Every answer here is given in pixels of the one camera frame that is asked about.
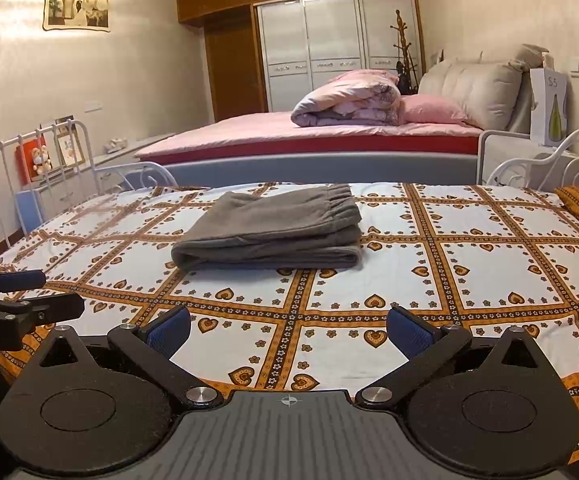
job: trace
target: bed sheet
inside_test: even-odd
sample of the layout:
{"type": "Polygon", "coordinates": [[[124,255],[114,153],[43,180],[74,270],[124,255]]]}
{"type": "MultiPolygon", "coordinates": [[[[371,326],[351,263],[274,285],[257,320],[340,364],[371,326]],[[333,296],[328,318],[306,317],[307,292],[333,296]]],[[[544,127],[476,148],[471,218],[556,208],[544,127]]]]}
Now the bed sheet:
{"type": "MultiPolygon", "coordinates": [[[[362,265],[348,270],[197,269],[173,243],[227,190],[270,196],[291,184],[156,188],[91,200],[0,258],[43,269],[43,290],[77,292],[81,335],[143,325],[185,302],[192,333],[172,360],[224,394],[235,388],[348,389],[406,361],[388,340],[392,305],[479,336],[524,326],[579,407],[579,222],[556,195],[509,187],[351,185],[362,214],[362,265]]],[[[0,353],[16,375],[52,326],[0,353]]],[[[573,460],[579,459],[579,447],[573,460]]]]}
{"type": "Polygon", "coordinates": [[[342,139],[345,137],[369,136],[442,136],[478,137],[479,128],[458,124],[404,124],[402,126],[363,126],[347,124],[341,126],[315,126],[301,128],[290,120],[290,113],[275,112],[251,114],[220,121],[197,130],[183,132],[139,150],[141,160],[156,160],[154,157],[214,150],[243,144],[299,141],[308,139],[342,139]]]}

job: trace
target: red mattress side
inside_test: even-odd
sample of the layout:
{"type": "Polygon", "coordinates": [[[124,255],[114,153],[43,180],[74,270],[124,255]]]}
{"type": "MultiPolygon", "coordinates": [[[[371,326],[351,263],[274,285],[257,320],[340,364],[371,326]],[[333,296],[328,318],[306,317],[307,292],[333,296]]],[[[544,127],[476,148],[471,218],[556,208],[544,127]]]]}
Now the red mattress side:
{"type": "Polygon", "coordinates": [[[336,137],[335,139],[317,137],[314,139],[270,140],[233,144],[219,148],[205,148],[192,152],[148,155],[140,157],[140,160],[166,165],[233,156],[323,152],[432,152],[476,155],[478,153],[478,137],[348,136],[336,137]]]}

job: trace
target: white box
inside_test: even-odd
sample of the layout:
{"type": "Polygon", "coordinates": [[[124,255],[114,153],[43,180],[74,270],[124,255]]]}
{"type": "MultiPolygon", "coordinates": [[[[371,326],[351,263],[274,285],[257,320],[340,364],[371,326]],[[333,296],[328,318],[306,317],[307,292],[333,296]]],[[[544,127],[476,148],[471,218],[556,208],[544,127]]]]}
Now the white box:
{"type": "Polygon", "coordinates": [[[567,75],[548,68],[529,71],[533,104],[529,138],[540,146],[558,146],[567,137],[567,75]]]}

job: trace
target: stuffed animal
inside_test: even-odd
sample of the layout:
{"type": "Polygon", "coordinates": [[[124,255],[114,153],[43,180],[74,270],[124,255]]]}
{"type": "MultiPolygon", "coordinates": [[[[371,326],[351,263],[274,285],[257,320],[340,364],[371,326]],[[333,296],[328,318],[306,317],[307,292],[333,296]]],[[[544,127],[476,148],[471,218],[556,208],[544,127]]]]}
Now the stuffed animal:
{"type": "Polygon", "coordinates": [[[48,147],[45,144],[41,146],[41,149],[32,149],[32,162],[34,163],[32,169],[37,175],[42,175],[52,169],[50,154],[48,153],[48,147]]]}

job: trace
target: folded quilt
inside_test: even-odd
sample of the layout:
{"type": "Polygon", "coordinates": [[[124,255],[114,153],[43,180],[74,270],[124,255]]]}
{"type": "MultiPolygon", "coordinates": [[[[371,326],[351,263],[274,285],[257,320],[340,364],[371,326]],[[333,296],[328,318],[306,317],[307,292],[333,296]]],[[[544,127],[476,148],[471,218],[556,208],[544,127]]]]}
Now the folded quilt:
{"type": "Polygon", "coordinates": [[[182,270],[353,267],[360,221],[347,184],[269,197],[227,192],[174,245],[172,260],[182,270]]]}
{"type": "Polygon", "coordinates": [[[398,76],[385,70],[354,70],[306,95],[292,111],[298,126],[398,124],[398,76]]]}

